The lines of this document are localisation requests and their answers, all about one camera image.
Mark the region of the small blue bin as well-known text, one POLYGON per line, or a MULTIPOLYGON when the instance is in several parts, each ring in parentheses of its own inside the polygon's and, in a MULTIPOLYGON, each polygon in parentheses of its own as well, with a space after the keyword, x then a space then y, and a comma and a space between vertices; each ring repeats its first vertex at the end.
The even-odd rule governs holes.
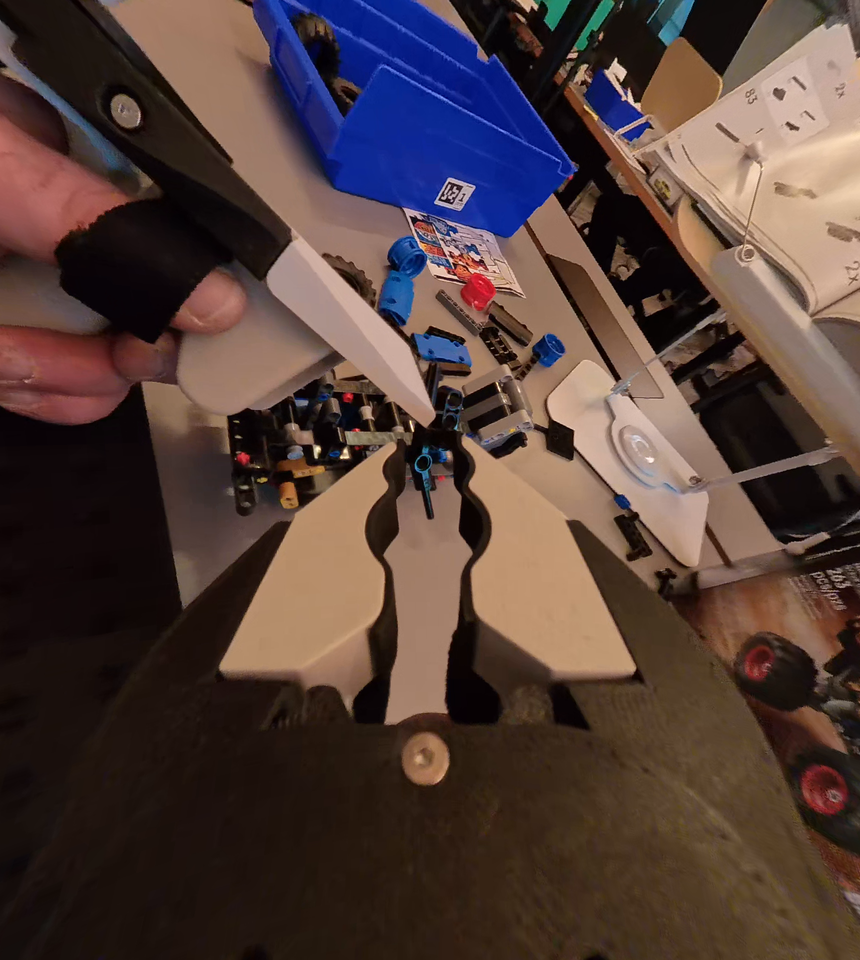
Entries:
POLYGON ((584 101, 604 126, 628 142, 652 129, 649 115, 631 93, 603 69, 593 73, 584 101))

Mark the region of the toy truck chassis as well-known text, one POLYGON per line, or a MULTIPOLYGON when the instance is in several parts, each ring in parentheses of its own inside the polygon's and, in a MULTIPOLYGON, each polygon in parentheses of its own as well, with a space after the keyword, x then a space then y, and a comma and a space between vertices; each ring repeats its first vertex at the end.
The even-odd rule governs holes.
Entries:
POLYGON ((266 409, 246 408, 227 419, 231 490, 238 515, 275 500, 284 510, 309 505, 384 446, 416 443, 412 466, 429 450, 433 490, 451 475, 451 435, 470 438, 500 457, 527 445, 532 404, 506 365, 455 387, 436 364, 425 370, 436 417, 422 428, 369 380, 324 376, 266 409))

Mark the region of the instruction booklet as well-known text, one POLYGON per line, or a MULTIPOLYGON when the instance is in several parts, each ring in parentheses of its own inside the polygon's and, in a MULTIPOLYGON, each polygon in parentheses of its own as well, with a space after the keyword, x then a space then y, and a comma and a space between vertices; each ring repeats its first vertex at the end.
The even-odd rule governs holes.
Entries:
POLYGON ((814 30, 640 155, 724 235, 708 270, 760 352, 860 378, 857 66, 847 26, 814 30))

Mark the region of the blue storage bin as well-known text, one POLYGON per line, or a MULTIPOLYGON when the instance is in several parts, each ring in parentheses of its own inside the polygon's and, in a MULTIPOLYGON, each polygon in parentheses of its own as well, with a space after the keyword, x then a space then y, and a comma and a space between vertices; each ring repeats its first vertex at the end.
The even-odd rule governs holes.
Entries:
POLYGON ((336 189, 515 234, 576 167, 506 68, 420 2, 253 2, 269 63, 336 189), (339 47, 342 113, 294 26, 339 47))

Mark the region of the blue curved panel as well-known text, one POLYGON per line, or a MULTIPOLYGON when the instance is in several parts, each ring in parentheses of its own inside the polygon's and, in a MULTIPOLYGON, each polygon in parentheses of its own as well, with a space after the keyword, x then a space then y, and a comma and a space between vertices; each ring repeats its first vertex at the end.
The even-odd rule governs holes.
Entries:
POLYGON ((387 322, 402 329, 411 318, 413 298, 413 278, 402 271, 391 269, 382 284, 376 311, 387 322))

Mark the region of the grey holed beam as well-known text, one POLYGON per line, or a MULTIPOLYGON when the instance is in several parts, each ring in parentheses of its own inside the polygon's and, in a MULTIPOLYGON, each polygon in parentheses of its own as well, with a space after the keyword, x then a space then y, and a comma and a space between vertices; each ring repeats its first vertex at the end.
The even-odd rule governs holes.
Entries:
POLYGON ((470 314, 462 305, 443 290, 436 292, 436 300, 448 313, 474 337, 479 337, 486 327, 485 320, 470 314))

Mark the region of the blue flat panel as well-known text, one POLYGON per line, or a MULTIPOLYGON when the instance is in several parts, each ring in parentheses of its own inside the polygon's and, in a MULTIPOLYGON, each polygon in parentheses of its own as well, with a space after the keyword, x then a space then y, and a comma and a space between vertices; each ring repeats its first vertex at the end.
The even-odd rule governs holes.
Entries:
POLYGON ((410 340, 416 356, 426 363, 472 366, 465 342, 433 333, 414 333, 410 340))

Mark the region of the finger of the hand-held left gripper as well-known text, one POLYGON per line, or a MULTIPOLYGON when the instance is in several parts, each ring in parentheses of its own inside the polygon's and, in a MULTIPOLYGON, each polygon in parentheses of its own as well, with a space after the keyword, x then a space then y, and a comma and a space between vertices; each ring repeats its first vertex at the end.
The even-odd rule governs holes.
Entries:
POLYGON ((431 426, 436 410, 410 347, 300 236, 268 270, 268 291, 324 342, 431 426))

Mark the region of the person's left hand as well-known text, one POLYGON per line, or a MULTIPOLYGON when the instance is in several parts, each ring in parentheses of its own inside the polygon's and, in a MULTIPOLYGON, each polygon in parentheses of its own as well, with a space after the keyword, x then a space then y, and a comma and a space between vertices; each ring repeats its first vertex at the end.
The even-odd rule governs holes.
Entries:
MULTIPOLYGON (((68 156, 57 111, 0 74, 0 260, 54 264, 58 243, 128 203, 124 192, 68 156)), ((0 406, 41 422, 87 425, 112 413, 133 384, 175 381, 180 335, 215 335, 244 316, 244 288, 212 270, 154 343, 127 332, 78 336, 0 326, 0 406)))

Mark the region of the printed sticker sheet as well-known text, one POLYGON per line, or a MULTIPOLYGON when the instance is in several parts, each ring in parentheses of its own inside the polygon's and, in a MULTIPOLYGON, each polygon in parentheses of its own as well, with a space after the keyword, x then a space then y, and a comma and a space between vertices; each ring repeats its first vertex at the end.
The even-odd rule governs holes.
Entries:
POLYGON ((525 298, 524 290, 494 234, 406 207, 403 213, 434 278, 463 284, 471 276, 480 275, 490 281, 497 294, 525 298))

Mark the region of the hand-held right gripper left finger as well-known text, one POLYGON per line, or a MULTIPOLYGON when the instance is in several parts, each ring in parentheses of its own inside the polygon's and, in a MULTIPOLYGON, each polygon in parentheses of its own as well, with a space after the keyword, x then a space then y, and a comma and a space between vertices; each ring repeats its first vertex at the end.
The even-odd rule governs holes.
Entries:
POLYGON ((386 553, 405 486, 404 446, 389 443, 295 515, 220 661, 221 677, 332 688, 357 722, 386 721, 398 648, 386 553))

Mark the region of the black grid plate on axle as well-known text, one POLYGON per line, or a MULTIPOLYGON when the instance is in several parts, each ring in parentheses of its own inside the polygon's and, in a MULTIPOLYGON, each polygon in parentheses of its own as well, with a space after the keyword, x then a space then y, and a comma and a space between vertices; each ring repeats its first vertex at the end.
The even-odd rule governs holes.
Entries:
POLYGON ((567 462, 572 462, 575 459, 575 432, 571 427, 550 420, 547 426, 535 424, 533 430, 544 437, 548 452, 567 462))

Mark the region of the black L-shaped beam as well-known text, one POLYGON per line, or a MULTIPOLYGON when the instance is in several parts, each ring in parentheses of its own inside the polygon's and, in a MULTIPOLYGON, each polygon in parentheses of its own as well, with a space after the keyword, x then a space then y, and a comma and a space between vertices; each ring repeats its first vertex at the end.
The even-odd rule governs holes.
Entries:
POLYGON ((641 532, 639 521, 639 514, 635 510, 624 510, 614 517, 614 522, 627 545, 628 563, 650 558, 653 555, 652 546, 641 532))

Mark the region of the monster truck toy box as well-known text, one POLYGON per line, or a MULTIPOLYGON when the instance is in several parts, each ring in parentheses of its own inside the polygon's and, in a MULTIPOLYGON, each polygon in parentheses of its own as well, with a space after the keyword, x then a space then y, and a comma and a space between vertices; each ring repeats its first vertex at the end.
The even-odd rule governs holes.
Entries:
POLYGON ((747 700, 860 919, 860 544, 730 582, 703 575, 673 603, 747 700))

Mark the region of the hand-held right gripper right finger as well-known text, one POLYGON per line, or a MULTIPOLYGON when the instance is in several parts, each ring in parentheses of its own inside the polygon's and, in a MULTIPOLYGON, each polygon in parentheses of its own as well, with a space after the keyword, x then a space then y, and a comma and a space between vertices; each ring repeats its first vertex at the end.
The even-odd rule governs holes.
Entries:
POLYGON ((629 680, 637 665, 575 526, 474 441, 459 444, 459 655, 502 707, 523 688, 629 680))

